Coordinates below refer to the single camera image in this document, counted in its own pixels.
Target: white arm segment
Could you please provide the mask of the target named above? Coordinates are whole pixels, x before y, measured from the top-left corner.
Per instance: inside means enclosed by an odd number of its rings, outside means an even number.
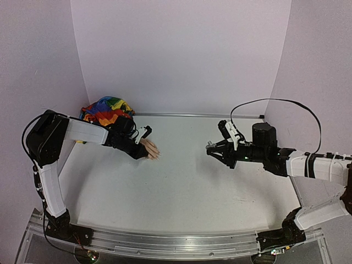
[[[59,177],[57,175],[57,161],[38,167],[40,182],[43,188],[43,194],[47,204],[47,211],[53,217],[59,217],[66,212],[66,206],[62,199]]]
[[[102,145],[105,143],[107,135],[108,130],[101,126],[70,119],[65,139],[82,140]],[[57,162],[45,165],[43,168],[38,166],[38,172],[47,203],[47,211],[53,217],[59,217],[66,212],[66,206],[62,199]]]
[[[345,204],[340,200],[341,196],[342,193],[338,193],[334,195],[333,198],[319,203],[318,205],[302,207],[294,219],[297,227],[300,230],[305,230],[336,217],[349,215]]]
[[[65,139],[81,140],[102,145],[105,143],[109,131],[101,126],[70,119]]]
[[[294,151],[287,160],[287,174],[291,177],[304,177],[305,167],[308,166],[309,156],[302,151]],[[342,186],[347,185],[348,168],[351,160],[317,157],[313,163],[315,179],[334,182]],[[342,193],[317,205],[305,206],[298,211],[295,223],[300,230],[326,222],[340,216],[349,215],[345,204],[340,200]]]
[[[290,155],[290,159],[286,161],[287,174],[291,177],[304,177],[308,158],[309,156],[306,156],[304,152],[294,151]],[[348,179],[348,164],[351,164],[350,160],[325,157],[316,158],[313,164],[315,178],[346,186]]]

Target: white table surface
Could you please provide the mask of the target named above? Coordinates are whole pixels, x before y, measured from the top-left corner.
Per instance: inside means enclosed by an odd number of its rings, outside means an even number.
[[[219,118],[143,117],[159,161],[134,160],[122,151],[75,144],[59,176],[71,222],[143,233],[223,233],[280,228],[299,207],[289,178],[262,164],[235,170],[206,155],[208,140],[222,140]],[[251,140],[259,119],[235,119]]]

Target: wire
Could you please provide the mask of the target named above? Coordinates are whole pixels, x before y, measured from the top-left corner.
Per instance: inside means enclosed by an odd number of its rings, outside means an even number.
[[[84,251],[87,251],[81,244],[81,241],[79,240],[79,237],[75,235],[75,233],[73,234],[74,238],[77,240],[78,244],[81,246],[81,249]]]
[[[132,128],[131,132],[130,132],[128,135],[131,135],[131,136],[132,136],[132,135],[137,131],[137,132],[138,132],[137,136],[138,136],[138,135],[139,135],[139,131],[138,131],[138,129],[137,129],[137,124],[136,124],[136,122],[134,122],[133,118],[131,118],[131,120],[132,120],[132,122],[133,122],[133,128]]]
[[[45,208],[45,202],[43,202],[43,234],[44,234],[44,237],[45,237],[45,240],[54,248],[58,249],[58,250],[61,250],[61,251],[64,251],[64,252],[67,252],[67,253],[70,253],[70,254],[74,254],[73,252],[70,252],[70,251],[67,251],[67,250],[64,250],[64,249],[61,249],[53,244],[51,244],[51,242],[49,241],[48,237],[46,236],[46,233],[45,233],[45,217],[46,217],[46,208]]]
[[[135,140],[138,136],[139,136],[139,131],[138,130],[135,130],[135,132],[137,132],[137,135],[132,139],[132,140]]]
[[[280,98],[262,98],[262,99],[258,99],[258,100],[254,100],[254,101],[250,101],[247,103],[242,103],[239,104],[238,106],[234,107],[230,113],[230,118],[231,118],[231,123],[233,124],[233,126],[236,128],[236,130],[238,131],[238,134],[240,134],[240,136],[242,137],[242,139],[244,140],[245,143],[249,143],[248,141],[246,141],[245,136],[237,129],[236,125],[234,124],[233,120],[232,120],[232,113],[239,107],[244,106],[244,105],[249,105],[250,103],[255,103],[255,102],[259,102],[259,101],[265,101],[265,100],[274,100],[274,101],[283,101],[283,102],[289,102],[289,103],[293,103],[301,108],[303,108],[304,110],[307,110],[309,113],[311,113],[311,115],[315,118],[316,122],[318,123],[318,127],[319,127],[319,134],[320,134],[320,138],[319,138],[319,145],[317,150],[313,153],[317,153],[320,150],[321,147],[321,124],[320,121],[318,119],[318,117],[314,114],[314,112],[309,109],[308,106],[305,106],[304,104],[297,102],[297,101],[293,101],[293,100],[289,100],[289,99],[280,99]]]

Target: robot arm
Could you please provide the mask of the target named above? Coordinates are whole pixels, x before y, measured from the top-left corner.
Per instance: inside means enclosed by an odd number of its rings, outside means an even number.
[[[134,159],[146,157],[148,152],[139,141],[151,133],[151,128],[146,126],[136,130],[134,127],[132,119],[122,116],[107,128],[46,111],[28,133],[26,145],[30,157],[36,164],[34,166],[36,189],[46,205],[50,225],[54,226],[59,238],[67,240],[74,232],[71,228],[73,225],[69,224],[69,212],[62,199],[57,173],[57,161],[63,141],[81,140],[120,149]],[[80,239],[84,243],[85,235]]]
[[[218,124],[224,140],[206,146],[207,154],[231,169],[237,161],[259,162],[266,171],[283,177],[308,177],[346,186],[344,194],[318,205],[297,208],[283,221],[282,229],[258,234],[261,250],[294,245],[305,240],[304,230],[330,219],[352,215],[352,157],[317,154],[277,146],[276,129],[268,123],[252,126],[252,142],[245,141],[231,121]]]

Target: white wall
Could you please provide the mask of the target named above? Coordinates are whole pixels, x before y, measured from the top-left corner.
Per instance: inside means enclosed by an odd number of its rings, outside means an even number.
[[[0,28],[0,262],[12,264],[41,208],[22,131],[46,109],[77,116],[88,98],[69,0],[2,0]]]
[[[291,0],[71,0],[90,102],[138,112],[225,113],[269,97]],[[239,109],[259,115],[267,102]]]
[[[352,154],[352,2],[293,0],[272,97],[309,106],[322,124],[321,153]],[[281,146],[313,151],[318,128],[306,111],[271,101],[266,119],[277,127]],[[330,184],[302,179],[306,201],[332,195]],[[352,217],[322,225],[334,264],[352,260]]]

